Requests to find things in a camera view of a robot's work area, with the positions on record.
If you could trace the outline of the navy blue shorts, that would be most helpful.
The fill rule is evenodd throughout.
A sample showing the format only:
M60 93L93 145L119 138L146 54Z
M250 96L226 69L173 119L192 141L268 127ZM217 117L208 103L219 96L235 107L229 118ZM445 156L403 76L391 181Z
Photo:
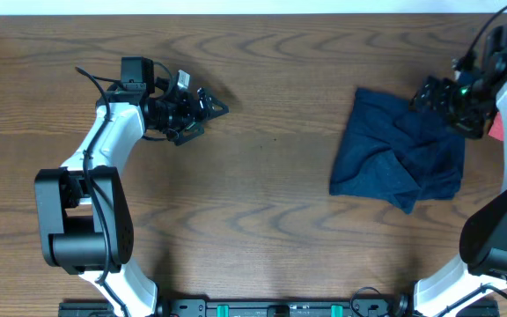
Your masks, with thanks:
M336 154L330 195L384 200L410 214L418 201L451 200L464 173L465 139L432 112L359 88Z

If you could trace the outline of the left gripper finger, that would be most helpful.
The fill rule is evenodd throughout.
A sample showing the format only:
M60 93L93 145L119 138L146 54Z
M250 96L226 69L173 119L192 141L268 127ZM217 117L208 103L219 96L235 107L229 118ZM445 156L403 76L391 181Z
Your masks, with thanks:
M173 142L176 146L183 145L186 142L189 142L199 136L201 136L204 133L204 127L198 123L195 122L192 126L189 126L187 128L184 128L182 131L179 131L176 134L176 137L174 138Z
M216 98L208 89L200 88L197 91L200 106L200 118L212 120L229 113L229 108L221 100Z

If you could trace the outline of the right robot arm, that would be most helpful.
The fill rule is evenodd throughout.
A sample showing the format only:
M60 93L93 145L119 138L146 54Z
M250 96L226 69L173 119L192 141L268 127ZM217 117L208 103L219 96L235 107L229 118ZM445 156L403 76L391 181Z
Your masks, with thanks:
M500 194L464 224L459 253L434 275L414 285L411 316L494 316L496 308L481 298L507 289L507 25L485 41L482 63L466 54L455 79L428 77L410 102L419 112L438 114L452 131L471 139L483 136L487 121L503 124L503 183Z

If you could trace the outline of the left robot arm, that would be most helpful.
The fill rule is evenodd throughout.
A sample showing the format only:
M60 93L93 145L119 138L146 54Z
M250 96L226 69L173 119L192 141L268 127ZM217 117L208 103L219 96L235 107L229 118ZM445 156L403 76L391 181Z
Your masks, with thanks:
M180 146L229 108L205 88L192 93L183 70L157 77L158 63L124 57L117 79L96 77L95 121L77 150L34 180L42 255L93 285L103 302L65 302L61 316L168 316L171 308L132 257L134 226L121 174L136 143L159 132L159 142Z

